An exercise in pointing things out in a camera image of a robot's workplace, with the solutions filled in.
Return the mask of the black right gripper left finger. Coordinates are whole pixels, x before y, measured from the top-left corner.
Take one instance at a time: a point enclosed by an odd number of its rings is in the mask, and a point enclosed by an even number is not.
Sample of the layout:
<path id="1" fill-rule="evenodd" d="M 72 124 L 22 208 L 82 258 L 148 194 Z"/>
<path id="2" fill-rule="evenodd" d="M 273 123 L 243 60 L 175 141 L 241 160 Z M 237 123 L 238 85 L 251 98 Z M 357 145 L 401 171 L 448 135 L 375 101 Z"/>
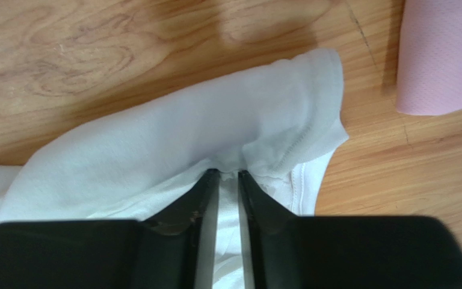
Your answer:
<path id="1" fill-rule="evenodd" d="M 146 220 L 0 224 L 0 288 L 211 288 L 219 173 Z"/>

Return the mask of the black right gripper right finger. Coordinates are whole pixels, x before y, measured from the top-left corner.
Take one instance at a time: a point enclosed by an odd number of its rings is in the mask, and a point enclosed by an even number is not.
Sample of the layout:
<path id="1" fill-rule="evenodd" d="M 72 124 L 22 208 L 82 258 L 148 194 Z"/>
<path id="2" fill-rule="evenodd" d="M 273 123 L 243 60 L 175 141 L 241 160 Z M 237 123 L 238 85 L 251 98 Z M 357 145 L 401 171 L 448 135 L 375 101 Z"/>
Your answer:
<path id="1" fill-rule="evenodd" d="M 297 216 L 238 174 L 246 288 L 462 288 L 462 250 L 427 216 Z"/>

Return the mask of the white t-shirt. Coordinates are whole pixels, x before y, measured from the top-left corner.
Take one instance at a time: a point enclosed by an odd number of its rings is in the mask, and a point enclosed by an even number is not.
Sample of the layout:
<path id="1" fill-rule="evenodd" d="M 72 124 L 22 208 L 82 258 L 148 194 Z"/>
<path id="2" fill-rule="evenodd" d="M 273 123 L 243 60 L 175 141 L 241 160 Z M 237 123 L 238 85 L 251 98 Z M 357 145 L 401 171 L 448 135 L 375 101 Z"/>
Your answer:
<path id="1" fill-rule="evenodd" d="M 348 140 L 343 93 L 339 54 L 319 48 L 85 123 L 26 164 L 0 166 L 0 223 L 145 219 L 218 169 L 212 286 L 244 288 L 238 172 L 289 211 L 312 215 Z"/>

